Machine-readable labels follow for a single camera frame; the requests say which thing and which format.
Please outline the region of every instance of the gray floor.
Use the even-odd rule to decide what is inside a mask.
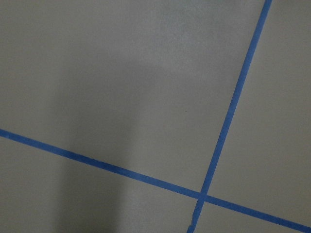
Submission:
[[[1,1],[0,128],[199,192],[263,3]],[[273,1],[208,193],[309,227],[310,22]],[[1,232],[190,225],[196,199],[0,145]],[[297,231],[206,203],[195,232]]]

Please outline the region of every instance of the blue line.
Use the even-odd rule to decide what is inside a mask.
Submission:
[[[189,226],[187,233],[193,233],[194,232],[195,227],[197,225],[197,222],[199,220],[199,217],[200,217],[200,214],[201,214],[201,211],[203,208],[205,196],[208,193],[212,178],[214,176],[215,169],[216,169],[221,151],[223,149],[225,139],[227,137],[227,133],[229,131],[229,127],[230,127],[235,109],[237,107],[237,104],[238,104],[238,101],[239,101],[239,98],[240,98],[240,95],[242,92],[242,88],[243,88],[249,67],[251,65],[253,55],[254,55],[255,50],[256,50],[257,43],[258,43],[259,38],[260,38],[260,34],[262,32],[262,29],[263,29],[263,25],[265,23],[265,20],[267,18],[268,12],[269,12],[269,8],[271,6],[271,2],[272,2],[272,0],[266,0],[264,5],[263,5],[261,14],[259,16],[259,20],[258,20],[257,25],[256,25],[256,29],[255,29],[254,34],[253,34],[253,38],[252,38],[251,43],[249,45],[249,48],[248,48],[248,51],[247,51],[241,72],[240,72],[240,76],[239,76],[237,85],[235,87],[235,90],[234,90],[234,93],[233,93],[233,96],[231,99],[231,103],[230,103],[228,112],[227,112],[226,117],[225,117],[223,127],[221,129],[221,132],[220,132],[220,135],[219,135],[219,138],[218,138],[218,141],[217,141],[211,162],[210,162],[208,170],[207,170],[207,174],[206,174],[204,182],[203,182],[203,186],[202,186],[202,189],[200,192],[200,196],[199,196],[197,203],[196,203],[196,206],[194,208],[194,211],[192,214],[191,225]]]
[[[92,158],[89,158],[89,157],[86,157],[86,156],[83,156],[83,155],[80,155],[80,154],[77,154],[77,153],[74,153],[68,150],[64,150],[64,149],[61,149],[61,148],[58,148],[58,147],[55,147],[55,146],[52,146],[52,145],[49,145],[43,142],[39,142],[39,141],[30,139],[30,138],[15,134],[15,133],[11,133],[11,132],[8,132],[2,129],[0,129],[0,136],[11,139],[16,142],[26,144],[31,147],[35,147],[35,148],[45,150],[53,154],[57,154],[57,155],[75,160],[75,161],[78,161],[84,164],[88,164],[88,165],[95,166],[95,167],[98,167],[98,168],[101,168],[107,171],[111,171],[111,172],[129,177],[129,178],[132,178],[134,180],[152,184],[157,187],[161,187],[161,188],[164,188],[164,189],[167,189],[167,190],[170,190],[170,191],[173,191],[173,192],[176,192],[176,193],[179,193],[179,194],[191,197],[191,198],[197,199],[199,196],[199,193],[193,190],[180,187],[178,185],[168,183],[162,180],[158,180],[150,176],[142,175],[137,172],[130,171],[119,166],[115,166],[115,165],[108,164],[108,163],[105,163],[105,162],[102,162],[96,159],[92,159]]]
[[[294,230],[297,230],[300,232],[311,233],[310,227],[307,227],[307,226],[304,226],[304,225],[301,225],[301,224],[298,224],[298,223],[295,223],[295,222],[292,222],[289,220],[285,220],[283,218],[279,218],[279,217],[275,217],[275,216],[272,216],[269,214],[265,214],[265,213],[257,211],[257,210],[252,210],[250,208],[247,208],[247,207],[244,207],[241,205],[237,205],[237,204],[228,202],[226,200],[221,200],[221,199],[214,198],[211,196],[206,196],[205,201],[208,203],[214,204],[214,205],[224,207],[226,209],[230,209],[230,210],[233,210],[233,211],[245,214],[245,215],[253,216],[256,218],[260,218],[262,220],[272,222],[272,223],[275,223],[275,224],[278,224],[278,225],[281,225],[284,227],[288,227],[288,228],[291,228],[291,229],[294,229]]]

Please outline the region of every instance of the diagonal blue line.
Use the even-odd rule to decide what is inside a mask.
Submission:
[[[134,180],[142,181],[144,183],[152,184],[157,187],[161,187],[161,188],[164,188],[164,189],[176,192],[176,193],[180,193],[191,198],[197,199],[199,196],[199,193],[193,190],[180,187],[178,185],[175,185],[169,182],[158,180],[150,176],[142,175],[137,172],[130,171],[119,166],[115,166],[115,165],[108,164],[108,163],[105,163],[105,162],[102,162],[96,159],[92,159],[92,158],[89,158],[89,157],[86,157],[86,156],[83,156],[83,155],[80,155],[80,154],[77,154],[77,153],[74,153],[68,150],[64,150],[64,149],[61,149],[61,148],[58,148],[58,147],[55,147],[55,146],[52,146],[52,145],[49,145],[43,142],[33,140],[31,138],[27,138],[27,137],[24,137],[24,136],[15,134],[15,133],[11,133],[11,132],[8,132],[2,129],[0,129],[0,136],[11,139],[16,142],[26,144],[31,147],[35,147],[35,148],[45,150],[53,154],[57,154],[57,155],[75,160],[75,161],[78,161],[84,164],[88,164],[88,165],[95,166],[95,167],[98,167],[98,168],[101,168],[107,171],[111,171],[111,172],[129,177],[129,178],[132,178]]]
[[[295,223],[289,220],[285,220],[280,217],[275,217],[273,215],[265,214],[263,212],[253,210],[253,209],[241,206],[241,205],[237,205],[237,204],[228,202],[226,200],[221,200],[221,199],[214,198],[214,197],[207,195],[205,198],[205,201],[208,203],[214,204],[214,205],[224,207],[226,209],[230,209],[230,210],[233,210],[233,211],[245,214],[245,215],[253,216],[253,217],[256,217],[256,218],[259,218],[259,219],[262,219],[268,222],[272,222],[272,223],[275,223],[275,224],[278,224],[278,225],[281,225],[287,228],[291,228],[291,229],[294,229],[300,232],[311,233],[310,227],[307,227],[307,226],[304,226],[304,225],[301,225],[301,224],[298,224],[298,223]]]
[[[150,176],[142,175],[137,172],[133,172],[133,171],[127,170],[119,166],[115,166],[115,165],[111,165],[111,164],[101,162],[95,159],[91,159],[86,156],[83,156],[83,155],[80,155],[80,154],[77,154],[77,153],[74,153],[68,150],[64,150],[64,149],[61,149],[61,148],[58,148],[58,147],[55,147],[55,146],[52,146],[52,145],[49,145],[43,142],[39,142],[31,138],[27,138],[27,137],[24,137],[24,136],[15,134],[15,133],[11,133],[11,132],[8,132],[2,129],[0,129],[0,136],[22,143],[22,144],[25,144],[25,145],[28,145],[28,146],[31,146],[31,147],[34,147],[34,148],[37,148],[37,149],[40,149],[40,150],[44,150],[44,151],[47,151],[53,154],[57,154],[57,155],[75,160],[75,161],[78,161],[84,164],[95,166],[103,170],[111,171],[119,175],[132,178],[134,180],[142,181],[144,183],[148,183],[148,184],[160,187],[160,188],[164,188],[172,192],[176,192],[176,193],[179,193],[179,194],[191,197],[191,198],[198,199],[200,195],[200,193],[196,191],[183,188],[183,187],[180,187],[175,184],[168,183],[162,180],[158,180]],[[226,200],[221,200],[221,199],[214,198],[211,196],[205,196],[205,202],[218,205],[218,206],[221,206],[223,208],[230,209],[233,211],[237,211],[242,214],[253,216],[259,219],[263,219],[263,220],[266,220],[272,223],[276,223],[284,227],[288,227],[288,228],[306,232],[306,233],[311,233],[310,227],[306,227],[304,225],[301,225],[295,222],[291,222],[291,221],[288,221],[288,220],[285,220],[279,217],[268,215],[263,212],[259,212],[259,211],[256,211],[256,210],[253,210],[247,207],[243,207],[243,206],[228,202]]]
[[[248,51],[247,51],[241,72],[240,72],[240,76],[239,76],[239,79],[237,81],[237,85],[235,87],[235,90],[234,90],[234,93],[233,93],[233,96],[231,99],[229,109],[228,109],[227,114],[225,116],[224,124],[222,126],[222,129],[221,129],[221,132],[220,132],[220,135],[219,135],[219,138],[218,138],[218,141],[217,141],[211,162],[208,166],[207,174],[206,174],[204,182],[203,182],[203,186],[202,186],[202,189],[200,192],[200,196],[199,196],[197,203],[196,203],[196,206],[194,208],[194,211],[192,214],[191,225],[188,227],[187,233],[193,233],[194,232],[195,227],[197,225],[197,222],[199,220],[199,217],[200,217],[200,214],[201,214],[201,211],[203,208],[205,196],[208,193],[212,178],[214,176],[215,169],[216,169],[221,151],[222,151],[224,143],[225,143],[225,138],[227,137],[227,133],[229,131],[229,127],[230,127],[235,109],[237,107],[237,104],[238,104],[238,101],[239,101],[239,98],[240,98],[240,95],[242,92],[242,88],[243,88],[249,67],[251,65],[253,55],[255,53],[256,46],[257,46],[257,43],[258,43],[259,38],[260,38],[260,34],[262,32],[262,29],[263,29],[263,25],[264,25],[265,20],[267,18],[269,8],[271,6],[271,2],[272,2],[272,0],[266,0],[264,5],[263,5],[261,14],[259,16],[259,20],[258,20],[257,25],[256,25],[256,29],[255,29],[254,34],[253,34],[253,38],[252,38],[251,43],[249,45],[249,48],[248,48]]]

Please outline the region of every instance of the blue tape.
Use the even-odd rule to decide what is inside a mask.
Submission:
[[[204,182],[203,182],[203,186],[202,186],[202,189],[200,192],[199,199],[198,199],[196,206],[194,208],[194,211],[192,214],[191,225],[189,226],[187,233],[193,233],[195,230],[195,227],[198,223],[198,220],[199,220],[202,208],[203,208],[203,204],[205,201],[205,196],[208,193],[211,181],[213,179],[215,169],[216,169],[221,151],[223,149],[225,139],[227,137],[227,133],[229,131],[229,127],[230,127],[235,109],[237,107],[237,104],[238,104],[238,101],[239,101],[239,98],[240,98],[240,95],[242,92],[242,88],[243,88],[249,67],[251,65],[253,55],[255,53],[256,46],[257,46],[257,43],[259,41],[260,34],[262,32],[263,25],[264,25],[265,20],[267,18],[271,3],[272,3],[272,0],[266,0],[264,5],[263,5],[261,14],[259,16],[259,20],[258,20],[257,25],[256,25],[256,29],[254,31],[251,43],[249,45],[249,48],[248,48],[248,51],[247,51],[247,54],[246,54],[240,75],[239,75],[239,79],[237,81],[237,85],[235,87],[235,90],[234,90],[234,93],[233,93],[233,96],[231,99],[229,109],[228,109],[227,114],[225,116],[225,121],[224,121],[223,127],[221,129],[221,132],[220,132],[220,135],[219,135],[219,138],[218,138],[218,141],[217,141],[211,162],[210,162],[208,170],[207,170],[207,174],[206,174]]]
[[[304,225],[301,225],[301,224],[298,224],[298,223],[295,223],[295,222],[292,222],[289,220],[285,220],[285,219],[282,219],[279,217],[275,217],[275,216],[272,216],[269,214],[265,214],[265,213],[260,212],[260,211],[252,210],[250,208],[247,208],[247,207],[244,207],[241,205],[237,205],[237,204],[228,202],[226,200],[221,200],[221,199],[214,198],[211,196],[206,196],[205,201],[208,203],[214,204],[214,205],[221,206],[221,207],[229,209],[229,210],[233,210],[233,211],[245,214],[245,215],[260,218],[262,220],[272,222],[272,223],[275,223],[275,224],[278,224],[278,225],[281,225],[281,226],[284,226],[287,228],[291,228],[291,229],[294,229],[294,230],[297,230],[300,232],[311,233],[310,227],[307,227],[307,226],[304,226]]]
[[[92,158],[89,158],[89,157],[86,157],[86,156],[83,156],[83,155],[80,155],[80,154],[77,154],[77,153],[74,153],[68,150],[64,150],[64,149],[61,149],[61,148],[58,148],[58,147],[55,147],[55,146],[52,146],[52,145],[49,145],[43,142],[39,142],[39,141],[30,139],[30,138],[15,134],[15,133],[11,133],[11,132],[8,132],[2,129],[0,129],[0,136],[11,139],[16,142],[26,144],[31,147],[35,147],[35,148],[45,150],[53,154],[57,154],[57,155],[75,160],[75,161],[78,161],[84,164],[88,164],[88,165],[95,166],[95,167],[98,167],[98,168],[101,168],[107,171],[111,171],[111,172],[129,177],[129,178],[132,178],[134,180],[142,181],[144,183],[152,184],[157,187],[161,187],[161,188],[164,188],[164,189],[176,192],[176,193],[180,193],[182,195],[185,195],[191,198],[197,199],[199,196],[199,193],[193,190],[180,187],[178,185],[168,183],[162,180],[158,180],[150,176],[142,175],[137,172],[130,171],[119,166],[115,166],[115,165],[108,164],[108,163],[105,163],[105,162],[102,162],[96,159],[92,159]]]
[[[150,176],[145,176],[145,175],[127,170],[127,169],[119,167],[119,166],[115,166],[115,165],[111,165],[111,164],[108,164],[105,162],[101,162],[101,161],[98,161],[96,159],[91,159],[91,158],[88,158],[86,156],[83,156],[83,155],[80,155],[80,154],[77,154],[77,153],[74,153],[74,152],[71,152],[68,150],[64,150],[64,149],[61,149],[61,148],[58,148],[58,147],[55,147],[55,146],[52,146],[52,145],[49,145],[49,144],[46,144],[43,142],[39,142],[39,141],[30,139],[30,138],[27,138],[27,137],[24,137],[24,136],[15,134],[15,133],[11,133],[11,132],[8,132],[8,131],[2,130],[2,129],[0,129],[0,136],[7,138],[7,139],[10,139],[10,140],[13,140],[13,141],[16,141],[16,142],[19,142],[19,143],[22,143],[22,144],[25,144],[25,145],[28,145],[28,146],[31,146],[31,147],[34,147],[34,148],[37,148],[37,149],[40,149],[40,150],[44,150],[44,151],[47,151],[47,152],[50,152],[53,154],[57,154],[57,155],[75,160],[75,161],[78,161],[78,162],[81,162],[84,164],[95,166],[95,167],[101,168],[103,170],[111,171],[111,172],[129,177],[129,178],[132,178],[132,179],[137,180],[137,181],[142,181],[144,183],[148,183],[148,184],[160,187],[160,188],[164,188],[164,189],[167,189],[167,190],[170,190],[170,191],[173,191],[175,193],[179,193],[179,194],[191,197],[191,198],[198,199],[200,196],[199,192],[196,192],[196,191],[193,191],[193,190],[190,190],[187,188],[183,188],[183,187],[180,187],[180,186],[177,186],[175,184],[168,183],[168,182],[165,182],[162,180],[158,180],[158,179],[152,178]],[[279,217],[275,217],[275,216],[268,215],[268,214],[265,214],[265,213],[262,213],[262,212],[259,212],[256,210],[252,210],[250,208],[246,208],[246,207],[243,207],[243,206],[240,206],[240,205],[237,205],[237,204],[225,201],[225,200],[221,200],[221,199],[214,198],[211,196],[205,196],[204,200],[205,200],[205,202],[208,202],[208,203],[211,203],[214,205],[218,205],[218,206],[221,206],[221,207],[224,207],[226,209],[233,210],[233,211],[237,211],[237,212],[242,213],[242,214],[246,214],[246,215],[250,215],[250,216],[253,216],[256,218],[260,218],[260,219],[263,219],[263,220],[266,220],[266,221],[269,221],[272,223],[276,223],[276,224],[282,225],[284,227],[288,227],[288,228],[295,229],[295,230],[302,231],[302,232],[306,232],[306,233],[311,233],[310,227],[306,227],[306,226],[303,226],[303,225],[295,223],[295,222],[291,222],[291,221],[284,220],[284,219],[279,218]]]

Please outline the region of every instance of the grid line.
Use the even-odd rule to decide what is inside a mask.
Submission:
[[[225,139],[227,137],[227,134],[228,134],[228,131],[230,128],[230,124],[231,124],[235,109],[237,107],[237,104],[238,104],[238,101],[239,101],[239,98],[240,98],[240,95],[241,95],[241,92],[243,89],[243,85],[244,85],[249,67],[251,65],[253,55],[255,53],[256,46],[257,46],[257,43],[259,41],[260,34],[262,32],[264,23],[266,21],[271,3],[272,3],[272,0],[266,0],[263,7],[262,7],[261,14],[259,16],[259,19],[258,19],[256,28],[255,28],[251,43],[249,45],[249,48],[248,48],[248,51],[247,51],[247,54],[246,54],[246,57],[245,57],[239,78],[238,78],[238,81],[237,81],[237,84],[236,84],[236,87],[234,89],[234,93],[233,93],[233,96],[232,96],[232,99],[230,102],[230,106],[229,106],[227,114],[225,116],[225,120],[224,120],[222,129],[220,131],[212,159],[211,159],[210,164],[208,166],[207,174],[205,176],[205,179],[204,179],[204,182],[203,182],[203,185],[201,188],[200,196],[199,196],[197,203],[195,205],[195,208],[193,210],[191,225],[188,227],[187,233],[193,233],[195,228],[196,228],[196,225],[198,223],[198,220],[199,220],[199,217],[200,217],[203,205],[204,205],[205,196],[207,195],[210,184],[212,182],[212,179],[213,179],[213,176],[214,176],[214,173],[216,170],[216,166],[217,166],[220,154],[222,152],[222,149],[223,149],[223,146],[225,143]]]
[[[150,176],[146,176],[146,175],[134,172],[134,171],[130,171],[125,168],[115,166],[112,164],[108,164],[108,163],[105,163],[105,162],[102,162],[96,159],[92,159],[84,155],[80,155],[80,154],[71,152],[69,150],[65,150],[65,149],[62,149],[56,146],[52,146],[50,144],[40,142],[40,141],[31,139],[28,137],[24,137],[22,135],[12,133],[6,130],[0,129],[0,136],[6,139],[12,140],[12,141],[25,144],[33,148],[44,150],[44,151],[47,151],[47,152],[50,152],[56,155],[60,155],[62,157],[66,157],[66,158],[78,161],[80,163],[84,163],[84,164],[94,166],[94,167],[97,167],[103,170],[107,170],[107,171],[110,171],[110,172],[113,172],[113,173],[116,173],[122,176],[126,176],[137,181],[148,183],[148,184],[160,187],[160,188],[164,188],[172,192],[182,194],[187,197],[198,199],[200,195],[199,192],[196,192],[194,190],[190,190],[190,189],[175,185],[173,183],[162,181],[162,180],[159,180],[159,179],[156,179]],[[214,205],[217,205],[217,206],[229,209],[229,210],[233,210],[233,211],[245,214],[245,215],[256,217],[256,218],[259,218],[259,219],[262,219],[268,222],[272,222],[272,223],[275,223],[275,224],[278,224],[278,225],[281,225],[287,228],[295,229],[295,230],[305,232],[305,233],[311,233],[310,227],[307,227],[307,226],[304,226],[299,223],[295,223],[295,222],[292,222],[292,221],[289,221],[283,218],[265,214],[263,212],[259,212],[257,210],[253,210],[253,209],[241,206],[241,205],[237,205],[237,204],[228,202],[226,200],[222,200],[219,198],[206,195],[204,201],[210,204],[214,204]]]

